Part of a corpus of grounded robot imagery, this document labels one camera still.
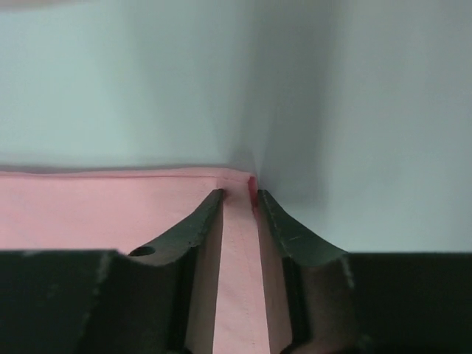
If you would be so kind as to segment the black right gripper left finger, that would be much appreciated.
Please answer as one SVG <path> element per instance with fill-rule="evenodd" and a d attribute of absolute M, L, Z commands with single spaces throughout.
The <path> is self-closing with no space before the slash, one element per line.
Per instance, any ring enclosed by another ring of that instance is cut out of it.
<path fill-rule="evenodd" d="M 130 254 L 1 253 L 3 353 L 211 353 L 223 190 Z"/>

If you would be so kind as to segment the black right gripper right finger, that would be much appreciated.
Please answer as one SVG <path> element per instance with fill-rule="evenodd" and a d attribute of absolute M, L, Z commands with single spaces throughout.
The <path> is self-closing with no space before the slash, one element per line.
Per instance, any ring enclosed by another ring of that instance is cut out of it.
<path fill-rule="evenodd" d="M 471 255 L 342 250 L 257 193 L 271 353 L 469 353 Z"/>

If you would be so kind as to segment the pink t shirt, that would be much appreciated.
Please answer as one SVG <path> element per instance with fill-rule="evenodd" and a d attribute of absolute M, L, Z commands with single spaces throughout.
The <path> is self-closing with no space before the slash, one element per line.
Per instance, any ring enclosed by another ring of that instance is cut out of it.
<path fill-rule="evenodd" d="M 224 168 L 78 174 L 2 173 L 3 249 L 117 249 L 128 253 L 226 192 L 213 350 L 267 353 L 257 179 Z"/>

